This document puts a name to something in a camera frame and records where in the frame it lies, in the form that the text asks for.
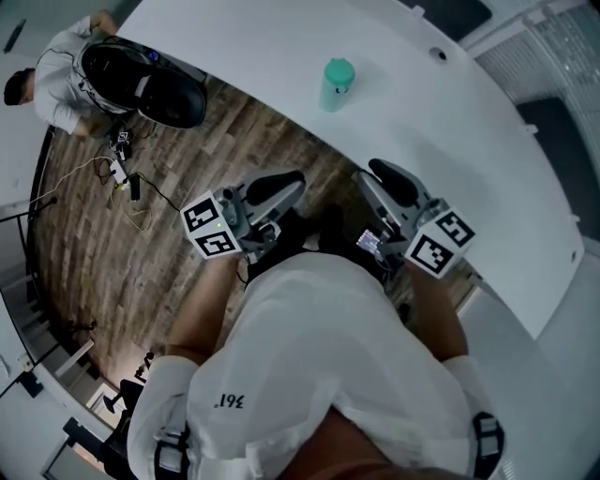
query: curved white desk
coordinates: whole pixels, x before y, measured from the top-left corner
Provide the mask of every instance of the curved white desk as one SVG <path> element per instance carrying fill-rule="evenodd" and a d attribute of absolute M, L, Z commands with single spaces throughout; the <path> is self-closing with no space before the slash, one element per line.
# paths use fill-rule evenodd
<path fill-rule="evenodd" d="M 420 177 L 475 227 L 467 260 L 533 337 L 542 331 L 582 256 L 577 226 L 509 99 L 437 29 L 395 0 L 144 0 L 119 35 L 208 71 L 362 167 L 383 158 Z M 325 113 L 332 57 L 357 80 Z"/>

